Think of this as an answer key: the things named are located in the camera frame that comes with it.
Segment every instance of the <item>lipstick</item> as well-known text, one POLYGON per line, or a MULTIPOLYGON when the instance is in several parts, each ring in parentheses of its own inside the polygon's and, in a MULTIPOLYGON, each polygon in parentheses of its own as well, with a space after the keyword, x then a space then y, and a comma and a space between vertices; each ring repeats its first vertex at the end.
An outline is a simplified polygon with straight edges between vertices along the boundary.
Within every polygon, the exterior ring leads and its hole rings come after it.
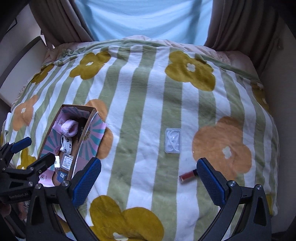
POLYGON ((191 178, 193 178, 195 176, 198 176, 196 169, 194 169, 194 170, 192 170, 190 172, 186 172, 185 174, 179 176, 179 178, 180 178, 181 182, 184 182, 184 181, 187 181, 187 180, 189 180, 189 179, 191 179, 191 178))

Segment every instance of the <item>small package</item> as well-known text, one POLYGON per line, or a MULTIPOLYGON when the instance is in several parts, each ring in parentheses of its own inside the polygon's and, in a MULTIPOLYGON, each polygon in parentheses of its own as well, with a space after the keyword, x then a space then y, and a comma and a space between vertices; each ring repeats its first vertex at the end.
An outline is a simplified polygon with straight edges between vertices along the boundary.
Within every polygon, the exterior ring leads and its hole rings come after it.
POLYGON ((73 156, 64 153, 61 161, 61 168, 70 171, 73 161, 73 156))
POLYGON ((181 129, 167 128, 165 130, 165 152, 180 153, 181 149, 181 129))
POLYGON ((65 179, 67 179, 68 174, 65 172, 61 172, 59 171, 57 174, 57 180, 61 183, 62 181, 64 181, 65 179))

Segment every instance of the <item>bed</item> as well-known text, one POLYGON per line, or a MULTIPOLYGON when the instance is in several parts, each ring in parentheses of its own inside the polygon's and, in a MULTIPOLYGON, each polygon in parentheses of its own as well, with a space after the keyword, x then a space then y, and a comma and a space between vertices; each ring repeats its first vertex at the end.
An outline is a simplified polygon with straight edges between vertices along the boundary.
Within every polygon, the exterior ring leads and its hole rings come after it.
POLYGON ((96 150, 102 172, 79 208, 100 240, 198 240, 218 208, 200 179, 182 184, 179 175, 201 157, 228 180, 263 185, 277 214, 279 137, 242 53, 145 36, 49 50, 2 129, 1 143, 32 138, 15 168, 36 160, 62 104, 95 107, 107 123, 96 150), (181 129, 180 153, 165 153, 167 128, 181 129))

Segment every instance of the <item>flower pattern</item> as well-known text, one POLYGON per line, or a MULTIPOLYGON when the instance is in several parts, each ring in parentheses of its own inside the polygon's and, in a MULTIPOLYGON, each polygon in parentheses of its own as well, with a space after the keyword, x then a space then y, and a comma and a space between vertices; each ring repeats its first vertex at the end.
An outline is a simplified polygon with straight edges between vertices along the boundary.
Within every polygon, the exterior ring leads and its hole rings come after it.
MULTIPOLYGON (((93 100, 90 100, 89 102, 87 102, 86 106, 94 107, 97 110, 97 112, 99 113, 103 122, 106 121, 108 111, 107 111, 106 105, 103 101, 101 101, 99 99, 93 99, 93 100)), ((99 148, 98 148, 96 158, 98 158, 100 160, 105 159, 111 150, 112 143, 113 143, 113 133, 108 127, 106 127, 105 133, 103 135, 103 138, 102 138, 99 148)))
POLYGON ((12 126, 15 131, 19 131, 24 125, 29 126, 33 117, 33 105, 37 102, 38 96, 32 96, 28 101, 21 103, 15 108, 12 126))
POLYGON ((268 113, 270 113, 269 106, 265 99, 265 92, 264 92, 263 85, 260 83, 257 83, 256 85, 253 84, 252 92, 255 99, 259 103, 259 105, 261 105, 263 109, 265 109, 268 113))
POLYGON ((165 73, 173 80, 190 82, 194 87, 203 91, 213 91, 216 79, 212 74, 213 68, 202 59, 190 58, 182 51, 170 53, 169 64, 165 73))
POLYGON ((48 75, 48 72, 53 69, 54 65, 50 64, 46 67, 42 67, 41 71, 34 75, 33 79, 31 80, 31 83, 39 84, 41 81, 45 79, 45 77, 48 75))
POLYGON ((242 137, 242 125, 233 117, 222 117, 216 126, 205 126, 195 134, 193 157, 196 161, 207 158, 227 180, 236 180, 238 173, 247 173, 252 166, 251 152, 242 137))
POLYGON ((111 55, 108 51, 102 51, 96 55, 88 53, 80 60, 79 65, 71 70, 69 76, 76 77, 80 75, 83 80, 93 78, 110 59, 111 55))
POLYGON ((30 156, 28 153, 28 147, 22 150, 20 154, 21 163, 17 166, 17 169, 26 169, 27 166, 36 161, 36 158, 34 156, 30 156))
POLYGON ((93 226, 101 241, 161 241, 164 228, 158 217, 143 207, 120 210, 110 197, 95 198, 89 209, 93 226))

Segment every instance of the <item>brown curtain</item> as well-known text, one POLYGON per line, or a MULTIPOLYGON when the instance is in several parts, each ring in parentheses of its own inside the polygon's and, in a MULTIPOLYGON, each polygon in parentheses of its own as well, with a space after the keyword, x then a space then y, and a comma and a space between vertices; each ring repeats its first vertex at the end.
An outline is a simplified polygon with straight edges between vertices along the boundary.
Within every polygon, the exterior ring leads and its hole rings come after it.
POLYGON ((54 46, 93 41, 74 0, 31 0, 29 5, 46 41, 54 46))
POLYGON ((216 51, 242 52, 261 75, 283 28, 284 21, 265 0, 213 0, 205 46, 216 51))

